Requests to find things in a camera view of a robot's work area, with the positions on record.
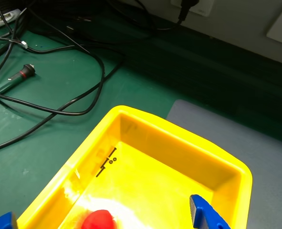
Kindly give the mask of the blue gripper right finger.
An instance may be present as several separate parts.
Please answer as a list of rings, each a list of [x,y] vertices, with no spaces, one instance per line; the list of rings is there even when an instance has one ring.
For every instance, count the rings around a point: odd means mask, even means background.
[[[194,229],[230,229],[219,213],[198,194],[190,196],[190,211]]]

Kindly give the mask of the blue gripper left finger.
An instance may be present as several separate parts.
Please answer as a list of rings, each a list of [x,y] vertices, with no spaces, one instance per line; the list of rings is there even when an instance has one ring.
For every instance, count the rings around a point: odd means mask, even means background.
[[[13,212],[0,216],[0,229],[18,229],[17,220]]]

